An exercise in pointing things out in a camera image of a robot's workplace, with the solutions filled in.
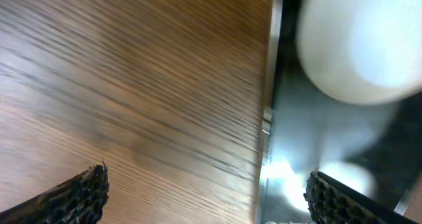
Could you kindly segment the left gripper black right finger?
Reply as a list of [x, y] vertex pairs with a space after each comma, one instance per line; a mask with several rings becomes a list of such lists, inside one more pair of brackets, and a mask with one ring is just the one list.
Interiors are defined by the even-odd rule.
[[310, 173], [304, 199], [317, 224], [417, 224], [320, 171]]

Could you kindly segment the black Galaxy flip phone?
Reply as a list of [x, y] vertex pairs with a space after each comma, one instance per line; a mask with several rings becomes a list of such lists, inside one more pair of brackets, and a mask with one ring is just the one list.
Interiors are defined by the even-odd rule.
[[322, 171], [398, 223], [421, 180], [421, 96], [359, 106], [318, 90], [295, 50], [300, 3], [271, 4], [255, 222], [313, 223], [306, 182], [312, 171]]

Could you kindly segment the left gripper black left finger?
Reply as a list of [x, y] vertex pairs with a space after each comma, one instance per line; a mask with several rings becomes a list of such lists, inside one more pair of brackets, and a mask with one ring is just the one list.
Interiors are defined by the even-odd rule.
[[1, 212], [1, 224], [97, 224], [109, 192], [106, 164], [81, 174]]

